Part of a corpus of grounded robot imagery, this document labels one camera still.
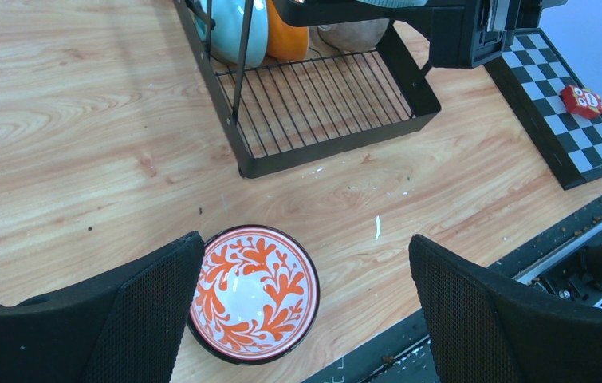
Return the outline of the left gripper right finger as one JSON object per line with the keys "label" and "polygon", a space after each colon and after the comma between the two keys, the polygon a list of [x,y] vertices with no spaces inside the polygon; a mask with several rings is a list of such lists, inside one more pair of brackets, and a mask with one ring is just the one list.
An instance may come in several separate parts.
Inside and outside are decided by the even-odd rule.
{"label": "left gripper right finger", "polygon": [[602,382],[602,309],[570,302],[423,235],[411,276],[443,382]]}

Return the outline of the celadon bowl black rim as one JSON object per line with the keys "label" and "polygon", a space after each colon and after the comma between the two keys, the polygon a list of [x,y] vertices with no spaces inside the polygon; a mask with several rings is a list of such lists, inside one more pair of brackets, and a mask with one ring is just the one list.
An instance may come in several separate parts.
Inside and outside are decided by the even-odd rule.
{"label": "celadon bowl black rim", "polygon": [[359,2],[388,9],[425,6],[428,0],[358,0]]}

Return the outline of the celadon bowl brown rim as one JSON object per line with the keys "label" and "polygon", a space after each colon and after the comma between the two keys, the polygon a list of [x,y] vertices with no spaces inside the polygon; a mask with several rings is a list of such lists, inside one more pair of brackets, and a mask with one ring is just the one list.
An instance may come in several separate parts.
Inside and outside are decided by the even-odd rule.
{"label": "celadon bowl brown rim", "polygon": [[[215,27],[211,31],[211,51],[220,57],[237,63],[244,18],[244,0],[195,1],[195,5],[207,11],[212,4],[211,17]],[[259,66],[265,58],[268,42],[268,15],[266,2],[253,0],[253,12],[250,20],[246,66]]]}

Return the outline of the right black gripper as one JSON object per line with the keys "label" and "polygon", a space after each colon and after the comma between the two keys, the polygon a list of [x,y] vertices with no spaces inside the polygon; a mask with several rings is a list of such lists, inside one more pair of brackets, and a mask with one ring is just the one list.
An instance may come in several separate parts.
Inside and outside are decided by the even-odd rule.
{"label": "right black gripper", "polygon": [[291,26],[318,26],[372,19],[430,27],[429,62],[436,68],[473,69],[500,57],[516,30],[535,28],[542,11],[566,0],[428,1],[388,9],[359,1],[275,1]]}

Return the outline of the beige bowl black rim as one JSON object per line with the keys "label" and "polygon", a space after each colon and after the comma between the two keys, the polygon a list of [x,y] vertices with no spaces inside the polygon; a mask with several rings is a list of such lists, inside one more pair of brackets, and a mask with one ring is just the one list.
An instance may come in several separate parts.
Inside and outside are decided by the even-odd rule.
{"label": "beige bowl black rim", "polygon": [[385,18],[319,25],[320,38],[328,45],[342,51],[364,52],[374,49],[389,25]]}

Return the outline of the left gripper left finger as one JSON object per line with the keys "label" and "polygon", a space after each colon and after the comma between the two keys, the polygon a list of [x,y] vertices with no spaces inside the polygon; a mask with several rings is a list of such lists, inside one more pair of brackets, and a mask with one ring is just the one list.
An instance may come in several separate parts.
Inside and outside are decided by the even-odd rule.
{"label": "left gripper left finger", "polygon": [[199,233],[0,305],[0,382],[168,382],[205,254]]}

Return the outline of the white bowl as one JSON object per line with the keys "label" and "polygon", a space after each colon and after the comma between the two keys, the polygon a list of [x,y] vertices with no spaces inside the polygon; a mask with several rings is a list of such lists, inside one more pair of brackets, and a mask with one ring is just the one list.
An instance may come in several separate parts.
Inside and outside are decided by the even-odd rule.
{"label": "white bowl", "polygon": [[268,16],[268,42],[266,55],[281,61],[301,61],[309,49],[309,27],[296,27],[285,23],[272,0],[266,1]]}

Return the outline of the black wire dish rack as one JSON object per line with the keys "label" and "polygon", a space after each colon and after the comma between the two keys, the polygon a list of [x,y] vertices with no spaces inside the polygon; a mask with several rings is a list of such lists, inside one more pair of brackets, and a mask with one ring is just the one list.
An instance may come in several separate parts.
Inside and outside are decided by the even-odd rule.
{"label": "black wire dish rack", "polygon": [[194,2],[175,8],[244,178],[418,132],[440,112],[427,67],[394,26],[366,52],[314,45],[302,61],[240,68],[199,35],[203,12]]}

